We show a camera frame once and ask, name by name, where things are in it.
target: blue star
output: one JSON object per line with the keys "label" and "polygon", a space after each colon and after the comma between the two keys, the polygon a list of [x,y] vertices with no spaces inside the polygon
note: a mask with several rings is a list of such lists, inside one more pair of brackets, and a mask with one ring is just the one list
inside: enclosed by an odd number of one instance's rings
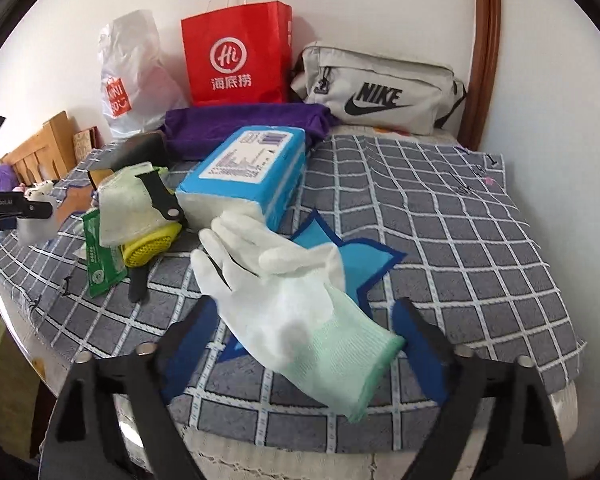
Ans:
{"label": "blue star", "polygon": [[[368,238],[354,238],[344,242],[315,209],[291,239],[306,249],[327,242],[337,245],[344,264],[346,293],[370,319],[373,319],[373,316],[366,298],[367,293],[405,256],[400,251]],[[245,355],[248,355],[248,352],[231,334],[224,351],[218,356],[218,362],[222,363]]]}

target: gray checkered bedsheet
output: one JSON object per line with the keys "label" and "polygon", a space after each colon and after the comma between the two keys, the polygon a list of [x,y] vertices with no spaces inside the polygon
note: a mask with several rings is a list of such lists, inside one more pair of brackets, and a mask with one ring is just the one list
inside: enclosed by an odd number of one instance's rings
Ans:
{"label": "gray checkered bedsheet", "polygon": [[[99,155],[92,152],[54,195],[60,199],[67,186],[86,184],[85,170]],[[177,165],[170,185],[191,167]],[[409,296],[453,343],[492,359],[531,356],[551,393],[579,373],[582,345],[505,188],[500,156],[334,136],[310,157],[281,232],[291,234],[316,208],[344,240],[367,237],[405,252],[368,294],[376,322],[390,329],[394,299]],[[82,244],[74,232],[78,222],[69,219],[46,244],[20,248],[11,234],[0,246],[0,280],[67,360],[83,349],[100,357],[128,353],[159,338],[196,303],[193,232],[183,232],[156,259],[149,303],[130,304],[128,280],[89,297],[85,266],[73,256]],[[229,336],[219,322],[190,386],[170,406],[177,422],[284,449],[374,452],[418,448],[437,416],[403,354],[382,379],[368,416],[352,425],[250,356],[216,363]]]}

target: wooden headboard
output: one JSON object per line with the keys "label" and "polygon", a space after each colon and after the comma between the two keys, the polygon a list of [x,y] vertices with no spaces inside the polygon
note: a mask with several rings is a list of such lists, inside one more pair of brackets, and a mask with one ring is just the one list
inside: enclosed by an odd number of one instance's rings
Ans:
{"label": "wooden headboard", "polygon": [[501,0],[475,0],[475,41],[458,142],[477,150],[487,120],[500,47]]}
{"label": "wooden headboard", "polygon": [[49,119],[42,129],[0,159],[25,184],[56,180],[75,167],[74,134],[66,112]]}

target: purple cloth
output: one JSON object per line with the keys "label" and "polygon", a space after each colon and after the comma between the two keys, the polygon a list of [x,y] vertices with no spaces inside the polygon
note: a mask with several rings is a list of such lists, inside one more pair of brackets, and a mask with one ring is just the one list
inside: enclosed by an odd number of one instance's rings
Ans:
{"label": "purple cloth", "polygon": [[243,126],[294,126],[306,132],[311,148],[339,121],[323,105],[304,103],[192,106],[170,110],[162,127],[167,149],[177,160],[203,160]]}
{"label": "purple cloth", "polygon": [[13,168],[8,164],[0,164],[0,191],[13,191],[19,183]]}

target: yellow sponge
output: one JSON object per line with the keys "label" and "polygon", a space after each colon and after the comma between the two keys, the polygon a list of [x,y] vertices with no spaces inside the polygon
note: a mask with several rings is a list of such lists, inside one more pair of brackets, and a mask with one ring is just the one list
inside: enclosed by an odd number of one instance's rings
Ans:
{"label": "yellow sponge", "polygon": [[127,267],[142,267],[156,254],[163,253],[182,229],[179,222],[172,222],[122,246],[122,258]]}

